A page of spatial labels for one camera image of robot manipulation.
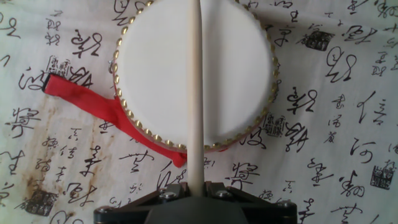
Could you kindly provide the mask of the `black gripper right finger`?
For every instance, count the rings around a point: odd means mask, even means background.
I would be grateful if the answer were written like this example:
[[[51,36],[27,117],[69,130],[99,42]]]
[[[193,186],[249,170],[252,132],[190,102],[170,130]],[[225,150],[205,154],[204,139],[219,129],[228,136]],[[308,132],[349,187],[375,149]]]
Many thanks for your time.
[[[222,182],[205,182],[206,205],[216,223],[297,224],[297,205],[290,200],[270,203]]]

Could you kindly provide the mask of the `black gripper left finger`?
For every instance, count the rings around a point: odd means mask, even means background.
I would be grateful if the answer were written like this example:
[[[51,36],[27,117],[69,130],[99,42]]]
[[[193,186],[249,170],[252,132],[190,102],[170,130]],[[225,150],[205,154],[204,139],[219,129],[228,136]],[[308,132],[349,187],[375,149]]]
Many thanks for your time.
[[[170,184],[119,208],[98,207],[93,211],[93,223],[144,223],[150,211],[159,206],[189,196],[186,182]]]

